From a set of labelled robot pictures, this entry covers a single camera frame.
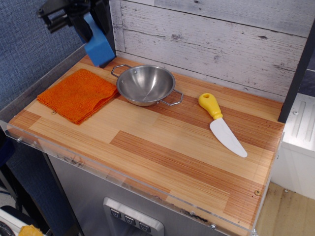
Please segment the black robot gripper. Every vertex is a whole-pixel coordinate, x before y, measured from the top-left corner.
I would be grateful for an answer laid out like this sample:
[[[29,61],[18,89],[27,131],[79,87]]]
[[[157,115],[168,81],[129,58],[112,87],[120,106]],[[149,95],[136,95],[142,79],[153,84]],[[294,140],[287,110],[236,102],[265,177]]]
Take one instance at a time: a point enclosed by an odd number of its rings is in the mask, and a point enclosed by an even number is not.
[[[74,27],[82,40],[88,43],[93,32],[84,16],[90,13],[91,0],[47,0],[38,10],[37,16],[53,33],[64,26]]]

